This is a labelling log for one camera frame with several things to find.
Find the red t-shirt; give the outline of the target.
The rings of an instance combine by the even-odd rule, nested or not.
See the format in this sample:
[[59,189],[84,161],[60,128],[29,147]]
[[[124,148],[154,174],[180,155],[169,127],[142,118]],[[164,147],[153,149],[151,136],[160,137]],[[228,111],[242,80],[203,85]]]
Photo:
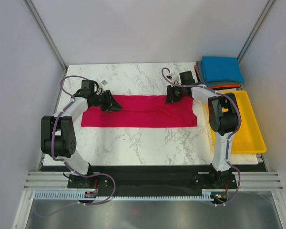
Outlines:
[[165,95],[115,95],[123,107],[117,112],[106,113],[91,107],[82,115],[82,127],[101,128],[183,128],[198,126],[193,112],[193,99],[167,104]]

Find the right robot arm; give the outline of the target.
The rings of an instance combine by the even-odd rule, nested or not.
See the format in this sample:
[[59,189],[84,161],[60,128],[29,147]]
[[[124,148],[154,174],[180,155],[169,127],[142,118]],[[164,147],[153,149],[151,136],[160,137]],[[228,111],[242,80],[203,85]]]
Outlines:
[[192,72],[183,72],[180,82],[174,81],[167,67],[161,69],[162,77],[169,83],[166,103],[173,104],[184,97],[191,97],[208,106],[211,129],[215,133],[214,158],[211,162],[214,173],[209,175],[211,186],[218,188],[226,182],[224,172],[232,168],[230,157],[233,139],[241,126],[241,115],[233,93],[220,93],[206,85],[196,82]]

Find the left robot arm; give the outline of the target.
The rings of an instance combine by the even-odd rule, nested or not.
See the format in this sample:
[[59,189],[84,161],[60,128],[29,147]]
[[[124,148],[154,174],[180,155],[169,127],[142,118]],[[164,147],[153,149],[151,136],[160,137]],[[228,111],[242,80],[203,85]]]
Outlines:
[[90,107],[99,107],[102,112],[118,112],[123,107],[114,99],[109,90],[101,88],[94,80],[78,76],[82,80],[81,88],[69,95],[70,101],[51,116],[41,119],[41,151],[54,161],[63,162],[84,187],[94,185],[95,176],[92,166],[77,151],[74,122]]

